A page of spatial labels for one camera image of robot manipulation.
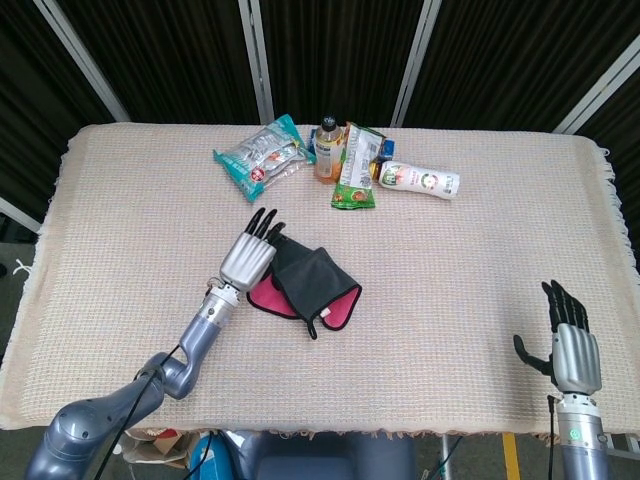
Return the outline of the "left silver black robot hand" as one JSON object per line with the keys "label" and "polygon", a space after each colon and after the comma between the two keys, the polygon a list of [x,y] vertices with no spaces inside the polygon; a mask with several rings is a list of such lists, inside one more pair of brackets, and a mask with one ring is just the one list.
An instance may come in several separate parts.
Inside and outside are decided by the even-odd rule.
{"label": "left silver black robot hand", "polygon": [[274,238],[285,223],[272,225],[278,210],[261,207],[235,240],[219,268],[220,279],[240,292],[251,291],[276,255]]}

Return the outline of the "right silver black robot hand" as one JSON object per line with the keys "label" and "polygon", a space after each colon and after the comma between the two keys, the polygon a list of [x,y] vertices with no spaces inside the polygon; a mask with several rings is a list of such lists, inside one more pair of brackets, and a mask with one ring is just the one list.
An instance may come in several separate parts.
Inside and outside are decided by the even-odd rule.
{"label": "right silver black robot hand", "polygon": [[602,376],[599,346],[586,308],[556,280],[543,281],[541,287],[548,302],[551,353],[547,360],[531,355],[519,335],[513,336],[514,350],[561,393],[592,395],[602,389]]}

